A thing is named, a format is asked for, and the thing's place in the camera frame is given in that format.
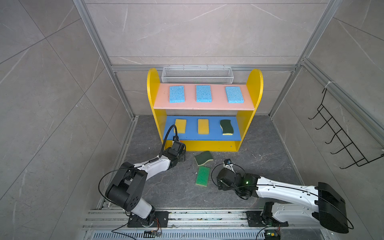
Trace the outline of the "dark green wavy sponge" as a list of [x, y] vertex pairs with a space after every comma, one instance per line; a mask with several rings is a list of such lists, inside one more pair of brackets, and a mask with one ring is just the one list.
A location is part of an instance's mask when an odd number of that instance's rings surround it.
[[234, 134], [234, 128], [231, 124], [231, 120], [229, 119], [220, 120], [220, 127], [222, 129], [222, 135], [231, 136]]
[[198, 155], [195, 155], [194, 158], [198, 166], [203, 166], [207, 162], [214, 160], [210, 151], [204, 151]]

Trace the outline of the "light blue cellulose sponge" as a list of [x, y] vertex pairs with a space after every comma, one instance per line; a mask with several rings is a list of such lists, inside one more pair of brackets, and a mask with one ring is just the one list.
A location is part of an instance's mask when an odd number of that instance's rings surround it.
[[242, 104], [244, 97], [240, 87], [225, 87], [229, 104]]

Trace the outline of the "dark green wavy sponge front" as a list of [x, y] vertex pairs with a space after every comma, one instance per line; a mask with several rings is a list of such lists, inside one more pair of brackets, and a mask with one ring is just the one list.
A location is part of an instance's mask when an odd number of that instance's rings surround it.
[[231, 124], [231, 120], [229, 119], [220, 120], [220, 127], [222, 129], [222, 135], [231, 136], [234, 134], [234, 128]]

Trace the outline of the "yellow rectangular sponge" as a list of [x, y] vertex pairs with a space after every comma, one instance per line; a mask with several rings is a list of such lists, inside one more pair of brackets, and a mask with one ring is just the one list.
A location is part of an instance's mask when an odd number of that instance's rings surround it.
[[208, 135], [210, 133], [209, 120], [208, 119], [198, 119], [198, 134], [199, 135]]

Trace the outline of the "bright green sponge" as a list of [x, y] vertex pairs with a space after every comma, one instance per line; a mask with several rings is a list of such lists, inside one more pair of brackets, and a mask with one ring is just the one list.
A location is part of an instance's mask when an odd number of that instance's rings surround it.
[[211, 169], [208, 167], [199, 166], [196, 185], [202, 186], [202, 187], [206, 187], [208, 185], [210, 170]]

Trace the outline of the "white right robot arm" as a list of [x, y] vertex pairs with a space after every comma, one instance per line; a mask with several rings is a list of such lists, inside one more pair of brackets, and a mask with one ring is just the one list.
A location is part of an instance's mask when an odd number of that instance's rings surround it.
[[319, 224], [340, 234], [354, 229], [347, 217], [345, 200], [327, 183], [292, 185], [256, 174], [240, 174], [232, 165], [225, 165], [212, 181], [219, 190], [233, 191], [242, 200], [268, 199], [263, 210], [251, 217], [265, 227]]

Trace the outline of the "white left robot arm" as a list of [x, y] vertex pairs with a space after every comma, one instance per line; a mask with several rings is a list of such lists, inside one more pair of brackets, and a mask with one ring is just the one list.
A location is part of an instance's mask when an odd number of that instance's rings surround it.
[[146, 181], [185, 161], [185, 154], [186, 145], [174, 141], [153, 159], [139, 164], [123, 163], [119, 169], [111, 171], [115, 176], [102, 194], [103, 198], [136, 216], [142, 226], [151, 226], [156, 208], [142, 198]]

